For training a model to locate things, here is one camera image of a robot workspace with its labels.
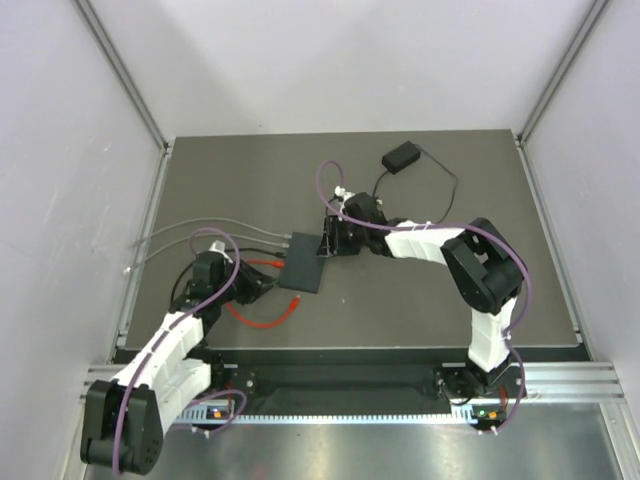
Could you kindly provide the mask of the black network switch box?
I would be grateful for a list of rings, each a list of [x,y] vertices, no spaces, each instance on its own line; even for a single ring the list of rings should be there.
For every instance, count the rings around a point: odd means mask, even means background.
[[[317,294],[320,290],[325,257],[317,255],[321,236],[294,232],[278,280],[283,289]]]

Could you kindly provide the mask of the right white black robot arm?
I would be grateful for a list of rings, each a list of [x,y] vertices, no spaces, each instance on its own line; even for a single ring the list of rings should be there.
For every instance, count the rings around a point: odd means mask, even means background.
[[[525,281],[522,264],[506,250],[494,225],[478,218],[465,228],[433,228],[402,218],[388,219],[382,201],[365,192],[335,189],[339,205],[324,218],[320,257],[355,256],[363,249],[393,259],[415,259],[448,268],[471,309],[471,342],[465,366],[437,380],[440,395],[455,405],[498,389],[509,366],[509,328]]]

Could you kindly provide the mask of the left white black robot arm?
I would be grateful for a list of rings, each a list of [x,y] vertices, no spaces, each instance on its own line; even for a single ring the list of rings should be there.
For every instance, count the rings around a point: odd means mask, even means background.
[[[276,284],[276,278],[223,250],[197,254],[190,280],[151,339],[111,379],[89,387],[81,461],[116,475],[148,474],[182,412],[199,394],[216,396],[226,387],[225,370],[199,353],[223,306],[252,304]]]

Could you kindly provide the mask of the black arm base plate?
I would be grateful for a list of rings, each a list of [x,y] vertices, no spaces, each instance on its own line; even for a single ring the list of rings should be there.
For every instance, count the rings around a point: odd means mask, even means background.
[[[199,351],[211,365],[212,385],[245,389],[250,397],[284,387],[309,390],[413,389],[436,398],[498,396],[523,386],[521,368],[508,356],[489,373],[462,348],[213,349]]]

